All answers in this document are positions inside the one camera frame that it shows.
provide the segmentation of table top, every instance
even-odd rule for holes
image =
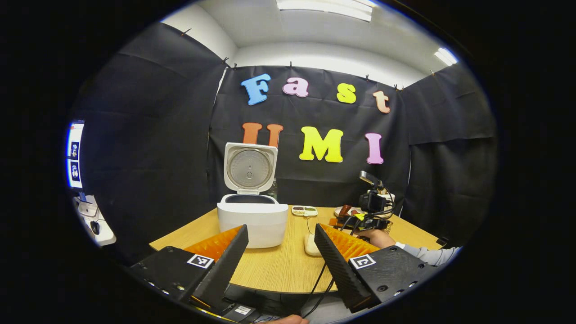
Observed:
[[[304,217],[292,215],[291,207],[290,205],[288,209],[286,232],[282,244],[270,248],[247,248],[230,280],[231,284],[282,293],[309,293],[312,290],[322,270],[324,260],[322,257],[310,256],[304,251],[304,237],[309,234],[308,228],[314,233],[318,222],[328,224],[329,220],[336,215],[334,208],[320,207],[317,208],[318,216],[306,220]],[[429,250],[441,248],[436,243],[438,238],[434,235],[395,215],[390,220],[393,222],[390,236],[397,242],[416,248],[427,247]],[[172,233],[151,242],[150,246],[155,250],[160,250],[165,246],[187,248],[219,233],[218,212],[215,208]],[[314,292],[324,292],[331,280],[332,275],[326,268]],[[337,290],[336,284],[331,290]]]

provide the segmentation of bottle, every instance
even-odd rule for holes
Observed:
[[[276,184],[276,178],[274,178],[272,186],[270,189],[268,189],[268,191],[266,191],[266,194],[278,201],[278,185]]]

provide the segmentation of black curtain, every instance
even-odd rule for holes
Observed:
[[[244,80],[267,73],[267,99],[248,105],[248,93],[240,85]],[[308,81],[308,96],[287,95],[282,87],[290,77]],[[355,86],[356,102],[337,100],[340,83]],[[372,95],[383,91],[389,97],[391,111],[380,112]],[[218,202],[223,195],[233,193],[223,179],[224,147],[227,142],[242,142],[247,122],[259,123],[257,144],[268,145],[269,124],[280,124],[276,179],[278,200],[283,204],[312,206],[357,206],[358,198],[370,186],[361,181],[364,170],[378,176],[394,195],[396,213],[400,211],[408,180],[410,154],[406,114],[402,100],[394,88],[350,74],[321,69],[288,66],[247,66],[228,69],[216,96],[210,123],[209,184],[210,199]],[[304,126],[316,127],[324,138],[330,129],[344,132],[341,139],[341,163],[324,159],[299,159],[304,147]],[[382,164],[369,164],[366,133],[378,133]]]
[[[497,168],[495,120],[460,63],[405,88],[411,172],[402,218],[462,246],[486,216]]]
[[[213,52],[157,23],[124,46],[83,87],[82,182],[117,236],[106,246],[130,265],[148,243],[215,207],[206,150],[223,70]]]

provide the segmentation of white mouse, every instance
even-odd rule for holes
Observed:
[[[316,243],[314,243],[314,234],[304,236],[304,251],[313,257],[321,256],[320,250],[318,250]]]

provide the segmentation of person's hand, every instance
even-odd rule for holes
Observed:
[[[396,241],[381,229],[367,229],[365,231],[356,230],[354,234],[358,236],[365,236],[370,239],[370,244],[378,248],[387,248],[396,244]]]
[[[309,320],[301,318],[298,315],[290,315],[288,317],[279,318],[275,321],[262,322],[267,324],[308,324]]]

